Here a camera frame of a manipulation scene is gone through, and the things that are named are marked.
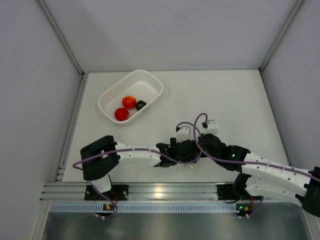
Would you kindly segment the clear zip top bag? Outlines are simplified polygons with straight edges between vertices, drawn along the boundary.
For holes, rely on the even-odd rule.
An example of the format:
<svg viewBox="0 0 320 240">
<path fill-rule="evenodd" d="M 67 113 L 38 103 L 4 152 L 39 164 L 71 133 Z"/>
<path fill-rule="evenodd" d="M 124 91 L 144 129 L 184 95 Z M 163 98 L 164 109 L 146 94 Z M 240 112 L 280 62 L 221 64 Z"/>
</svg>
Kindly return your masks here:
<svg viewBox="0 0 320 240">
<path fill-rule="evenodd" d="M 196 163 L 190 163 L 190 164 L 186 164 L 182 167 L 182 171 L 193 171 L 197 168 L 197 164 Z"/>
</svg>

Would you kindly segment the dark fake food piece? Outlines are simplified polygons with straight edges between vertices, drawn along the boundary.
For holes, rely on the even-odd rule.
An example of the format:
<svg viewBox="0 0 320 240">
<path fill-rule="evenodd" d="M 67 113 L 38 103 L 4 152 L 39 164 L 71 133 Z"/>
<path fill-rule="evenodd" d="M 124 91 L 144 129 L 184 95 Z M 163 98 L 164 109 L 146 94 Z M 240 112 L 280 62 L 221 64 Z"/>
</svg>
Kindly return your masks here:
<svg viewBox="0 0 320 240">
<path fill-rule="evenodd" d="M 140 110 L 141 110 L 142 108 L 144 108 L 146 105 L 147 105 L 146 102 L 144 102 L 143 100 L 139 100 L 139 101 L 137 101 L 136 104 L 135 104 L 135 109 L 136 109 L 137 111 L 140 111 Z"/>
</svg>

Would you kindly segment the orange red fake tomato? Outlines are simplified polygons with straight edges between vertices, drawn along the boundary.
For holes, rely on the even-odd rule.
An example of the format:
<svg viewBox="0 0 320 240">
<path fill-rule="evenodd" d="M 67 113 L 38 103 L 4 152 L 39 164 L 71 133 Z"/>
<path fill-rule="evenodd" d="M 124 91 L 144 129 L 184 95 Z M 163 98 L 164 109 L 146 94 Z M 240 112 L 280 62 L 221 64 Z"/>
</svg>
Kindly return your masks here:
<svg viewBox="0 0 320 240">
<path fill-rule="evenodd" d="M 136 106 L 136 102 L 137 100 L 135 97 L 128 95 L 122 99 L 122 106 L 126 109 L 134 109 Z"/>
</svg>

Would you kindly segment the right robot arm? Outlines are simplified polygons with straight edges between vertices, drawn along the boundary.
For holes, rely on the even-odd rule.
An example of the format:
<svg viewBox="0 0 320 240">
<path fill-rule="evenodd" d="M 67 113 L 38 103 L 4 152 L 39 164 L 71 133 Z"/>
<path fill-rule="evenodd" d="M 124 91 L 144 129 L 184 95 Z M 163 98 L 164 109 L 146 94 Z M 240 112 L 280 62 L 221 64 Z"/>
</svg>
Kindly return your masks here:
<svg viewBox="0 0 320 240">
<path fill-rule="evenodd" d="M 248 149 L 226 145 L 207 133 L 196 142 L 202 153 L 227 171 L 238 172 L 233 192 L 240 199 L 248 195 L 294 203 L 307 213 L 320 215 L 320 168 L 294 168 L 260 157 Z"/>
</svg>

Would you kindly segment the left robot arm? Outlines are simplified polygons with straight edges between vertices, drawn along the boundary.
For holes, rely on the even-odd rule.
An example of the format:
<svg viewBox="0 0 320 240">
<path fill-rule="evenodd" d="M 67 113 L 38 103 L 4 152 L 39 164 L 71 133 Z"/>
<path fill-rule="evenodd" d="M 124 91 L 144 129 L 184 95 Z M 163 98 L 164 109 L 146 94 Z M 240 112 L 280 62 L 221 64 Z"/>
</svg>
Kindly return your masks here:
<svg viewBox="0 0 320 240">
<path fill-rule="evenodd" d="M 83 179 L 93 184 L 95 193 L 102 200 L 113 194 L 109 173 L 118 165 L 144 165 L 169 168 L 176 164 L 197 162 L 200 150 L 193 140 L 157 143 L 152 146 L 132 146 L 114 140 L 112 135 L 104 136 L 80 150 Z"/>
</svg>

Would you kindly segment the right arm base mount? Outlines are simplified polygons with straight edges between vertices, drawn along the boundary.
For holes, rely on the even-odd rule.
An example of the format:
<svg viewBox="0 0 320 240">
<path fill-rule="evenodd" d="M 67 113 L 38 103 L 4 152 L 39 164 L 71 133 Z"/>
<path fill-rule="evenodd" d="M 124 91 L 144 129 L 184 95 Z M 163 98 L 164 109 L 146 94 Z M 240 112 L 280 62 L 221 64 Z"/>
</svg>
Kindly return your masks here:
<svg viewBox="0 0 320 240">
<path fill-rule="evenodd" d="M 251 196 L 244 189 L 236 189 L 233 184 L 218 184 L 216 188 L 219 200 L 251 200 Z"/>
</svg>

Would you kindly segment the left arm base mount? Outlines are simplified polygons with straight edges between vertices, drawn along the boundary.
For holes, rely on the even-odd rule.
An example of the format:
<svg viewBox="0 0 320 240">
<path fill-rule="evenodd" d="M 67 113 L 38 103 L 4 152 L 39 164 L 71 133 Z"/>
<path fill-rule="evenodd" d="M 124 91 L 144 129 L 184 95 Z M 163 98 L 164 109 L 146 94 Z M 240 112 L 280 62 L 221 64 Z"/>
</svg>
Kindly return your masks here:
<svg viewBox="0 0 320 240">
<path fill-rule="evenodd" d="M 112 186 L 111 190 L 108 192 L 103 192 L 102 194 L 108 197 L 112 201 L 127 201 L 129 193 L 129 186 L 126 184 L 115 184 Z M 84 193 L 85 201 L 104 201 L 101 195 L 99 195 L 94 188 L 88 184 Z"/>
</svg>

